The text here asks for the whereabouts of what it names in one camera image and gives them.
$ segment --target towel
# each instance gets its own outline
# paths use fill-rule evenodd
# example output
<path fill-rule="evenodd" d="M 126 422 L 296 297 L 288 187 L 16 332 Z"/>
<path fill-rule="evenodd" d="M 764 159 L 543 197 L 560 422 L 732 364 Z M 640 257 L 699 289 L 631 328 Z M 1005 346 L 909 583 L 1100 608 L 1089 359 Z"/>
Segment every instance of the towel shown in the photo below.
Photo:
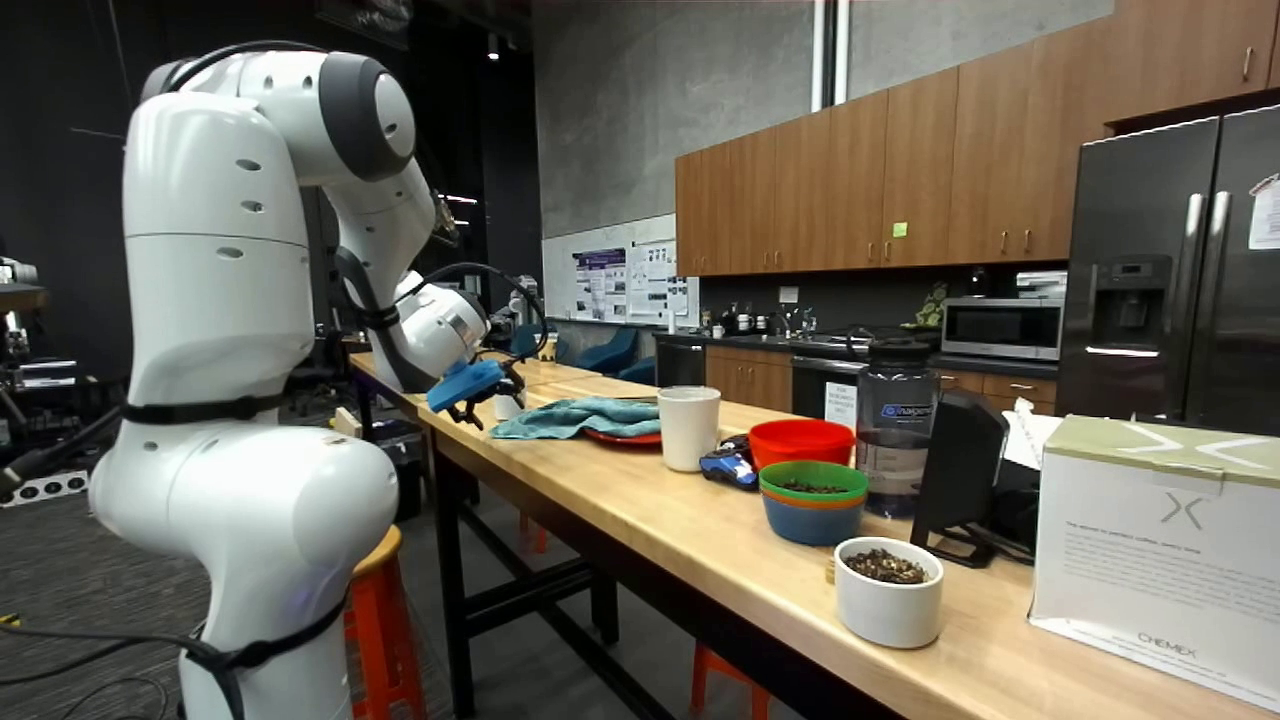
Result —
<path fill-rule="evenodd" d="M 580 433 L 646 438 L 659 433 L 650 399 L 583 397 L 505 416 L 493 440 L 573 440 Z"/>

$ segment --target humanoid robot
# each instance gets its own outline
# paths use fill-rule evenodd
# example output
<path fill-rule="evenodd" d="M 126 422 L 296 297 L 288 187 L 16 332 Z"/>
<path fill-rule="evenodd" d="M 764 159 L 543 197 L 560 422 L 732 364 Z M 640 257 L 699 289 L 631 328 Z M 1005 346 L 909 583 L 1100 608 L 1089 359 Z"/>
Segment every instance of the humanoid robot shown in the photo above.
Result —
<path fill-rule="evenodd" d="M 339 272 L 374 373 L 455 378 L 488 319 L 410 289 L 434 229 L 402 89 L 368 56 L 223 50 L 164 63 L 126 123 L 123 247 L 132 383 L 87 502 L 126 543 L 209 571 L 199 644 L 179 656 L 188 720 L 348 716 L 339 608 L 395 506 L 390 461 L 325 427 L 281 427 L 313 349 L 301 187 L 339 222 Z"/>

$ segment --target paper cup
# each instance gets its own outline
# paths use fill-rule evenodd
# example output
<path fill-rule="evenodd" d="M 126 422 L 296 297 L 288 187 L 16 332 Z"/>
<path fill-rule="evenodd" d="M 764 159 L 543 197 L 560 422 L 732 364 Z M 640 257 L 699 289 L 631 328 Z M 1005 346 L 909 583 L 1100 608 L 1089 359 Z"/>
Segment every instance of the paper cup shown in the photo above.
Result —
<path fill-rule="evenodd" d="M 699 472 L 699 461 L 718 449 L 718 393 L 703 383 L 673 383 L 656 393 L 663 433 L 663 464 Z"/>

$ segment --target refrigerator door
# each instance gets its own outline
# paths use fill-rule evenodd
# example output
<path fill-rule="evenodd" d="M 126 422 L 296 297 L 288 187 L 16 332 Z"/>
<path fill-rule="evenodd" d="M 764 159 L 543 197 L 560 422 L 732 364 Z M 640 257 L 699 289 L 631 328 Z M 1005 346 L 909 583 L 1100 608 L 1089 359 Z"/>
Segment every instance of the refrigerator door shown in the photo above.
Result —
<path fill-rule="evenodd" d="M 1223 122 L 1189 422 L 1280 433 L 1280 110 Z"/>
<path fill-rule="evenodd" d="M 1180 422 L 1219 122 L 1078 153 L 1061 410 Z"/>

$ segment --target white box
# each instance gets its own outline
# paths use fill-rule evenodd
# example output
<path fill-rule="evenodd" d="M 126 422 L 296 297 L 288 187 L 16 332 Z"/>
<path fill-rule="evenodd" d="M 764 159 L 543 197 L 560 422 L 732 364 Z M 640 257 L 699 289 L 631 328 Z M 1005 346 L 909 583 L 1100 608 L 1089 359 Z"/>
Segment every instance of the white box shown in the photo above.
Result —
<path fill-rule="evenodd" d="M 1280 711 L 1280 440 L 1066 416 L 1033 624 Z"/>

